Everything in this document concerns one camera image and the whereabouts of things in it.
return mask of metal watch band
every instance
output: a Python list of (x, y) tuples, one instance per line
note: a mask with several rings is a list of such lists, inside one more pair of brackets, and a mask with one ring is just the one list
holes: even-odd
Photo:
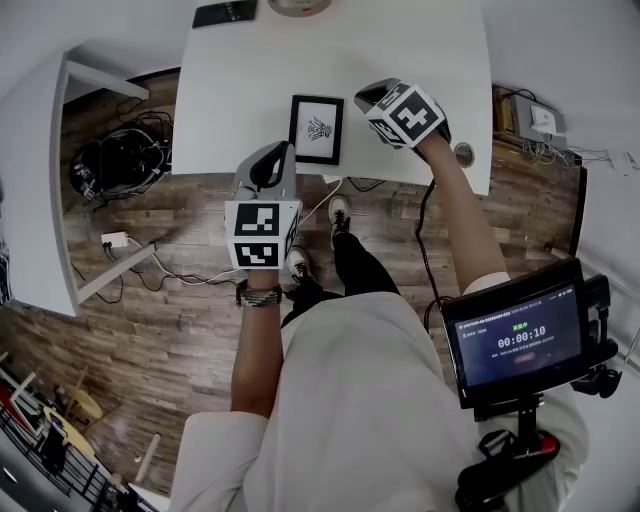
[(251, 308), (275, 306), (282, 302), (282, 288), (276, 286), (272, 290), (252, 290), (248, 281), (244, 280), (236, 289), (236, 304)]

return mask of white sneaker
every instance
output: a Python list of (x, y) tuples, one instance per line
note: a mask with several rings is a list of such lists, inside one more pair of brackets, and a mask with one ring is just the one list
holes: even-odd
[(329, 219), (331, 220), (331, 248), (333, 237), (338, 233), (348, 233), (351, 217), (349, 217), (349, 203), (344, 196), (333, 196), (329, 202)]
[(309, 258), (306, 253), (300, 247), (292, 247), (289, 256), (287, 257), (287, 267), (289, 272), (296, 283), (299, 283), (305, 277), (311, 277), (309, 271)]

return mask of digital display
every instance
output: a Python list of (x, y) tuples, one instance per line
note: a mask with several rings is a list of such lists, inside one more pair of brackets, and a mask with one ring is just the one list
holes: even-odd
[(535, 372), (580, 355), (573, 285), (455, 324), (468, 386)]

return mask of framed drawing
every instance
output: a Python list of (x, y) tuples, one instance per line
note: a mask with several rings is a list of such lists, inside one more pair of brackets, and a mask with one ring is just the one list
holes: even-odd
[(294, 96), (289, 142), (296, 147), (296, 161), (340, 165), (344, 100)]

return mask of white box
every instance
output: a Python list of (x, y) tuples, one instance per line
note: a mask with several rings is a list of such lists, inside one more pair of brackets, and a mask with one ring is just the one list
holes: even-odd
[(298, 234), (300, 201), (227, 201), (224, 209), (234, 269), (285, 267)]
[(367, 113), (367, 120), (392, 146), (414, 148), (445, 115), (420, 87), (400, 83)]

